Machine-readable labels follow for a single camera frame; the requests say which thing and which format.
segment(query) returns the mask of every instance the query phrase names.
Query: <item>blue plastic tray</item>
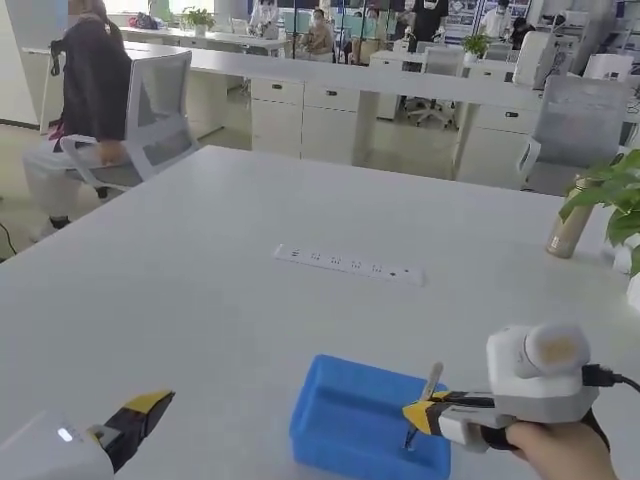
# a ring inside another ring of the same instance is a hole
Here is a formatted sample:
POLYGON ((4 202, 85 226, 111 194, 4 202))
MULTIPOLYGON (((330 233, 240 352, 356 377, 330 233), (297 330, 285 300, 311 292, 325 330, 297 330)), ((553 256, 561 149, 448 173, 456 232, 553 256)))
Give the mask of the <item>blue plastic tray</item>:
POLYGON ((411 451, 402 448, 409 426, 402 408, 424 385, 425 379, 317 356, 289 427, 295 460, 361 480, 446 480, 446 439, 418 433, 411 451))

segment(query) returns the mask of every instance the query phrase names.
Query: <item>brown bottle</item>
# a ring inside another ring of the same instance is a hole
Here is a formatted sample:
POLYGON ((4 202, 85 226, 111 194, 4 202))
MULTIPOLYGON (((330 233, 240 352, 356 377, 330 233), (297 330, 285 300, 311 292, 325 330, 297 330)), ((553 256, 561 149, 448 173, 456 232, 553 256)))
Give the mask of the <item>brown bottle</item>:
MULTIPOLYGON (((599 182, 589 178, 576 177, 576 186, 567 196, 567 202, 586 188, 596 186, 599 182)), ((587 226, 593 205, 576 207, 573 209, 566 222, 558 216, 547 243, 547 252, 558 258, 571 258, 576 251, 578 241, 587 226)))

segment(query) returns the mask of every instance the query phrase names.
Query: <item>human hand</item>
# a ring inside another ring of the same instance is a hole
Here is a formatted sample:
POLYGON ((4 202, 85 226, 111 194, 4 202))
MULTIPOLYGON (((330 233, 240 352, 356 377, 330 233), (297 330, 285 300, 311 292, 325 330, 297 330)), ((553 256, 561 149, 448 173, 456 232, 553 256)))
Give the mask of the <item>human hand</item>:
POLYGON ((507 440, 543 480, 616 480, 607 446, 587 425, 517 423, 507 440))
POLYGON ((108 167, 122 163, 127 156, 122 143, 116 140, 104 140, 98 143, 98 155, 103 166, 108 167))

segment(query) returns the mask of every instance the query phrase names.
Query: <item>green plant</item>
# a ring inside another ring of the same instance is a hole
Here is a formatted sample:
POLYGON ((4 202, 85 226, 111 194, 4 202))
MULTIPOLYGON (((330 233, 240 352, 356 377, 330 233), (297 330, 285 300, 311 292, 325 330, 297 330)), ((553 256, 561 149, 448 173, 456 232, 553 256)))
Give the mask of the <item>green plant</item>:
MULTIPOLYGON (((595 185, 576 194, 560 210, 566 221, 576 207, 603 205, 614 207, 607 225, 607 239, 615 247, 640 233, 640 150, 622 155, 606 167, 587 171, 585 178, 595 185)), ((640 246, 631 252, 631 277, 640 273, 640 246)))
POLYGON ((206 25, 208 28, 211 28, 216 24, 213 15, 211 15, 206 8, 187 7, 182 13, 184 14, 185 21, 194 27, 196 25, 206 25))
POLYGON ((489 49, 489 37, 486 35, 469 35, 462 39, 462 48, 465 52, 483 57, 489 49))

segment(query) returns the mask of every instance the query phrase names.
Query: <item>electrical outlet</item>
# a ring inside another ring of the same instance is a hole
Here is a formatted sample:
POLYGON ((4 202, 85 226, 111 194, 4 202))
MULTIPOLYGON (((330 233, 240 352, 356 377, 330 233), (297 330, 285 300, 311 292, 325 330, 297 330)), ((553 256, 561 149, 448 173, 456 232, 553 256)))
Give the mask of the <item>electrical outlet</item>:
POLYGON ((417 267, 390 266, 356 259, 350 255, 337 255, 314 249, 290 247, 284 244, 276 249, 273 256, 278 260, 377 278, 388 282, 407 283, 419 287, 423 287, 425 284, 424 270, 417 267))

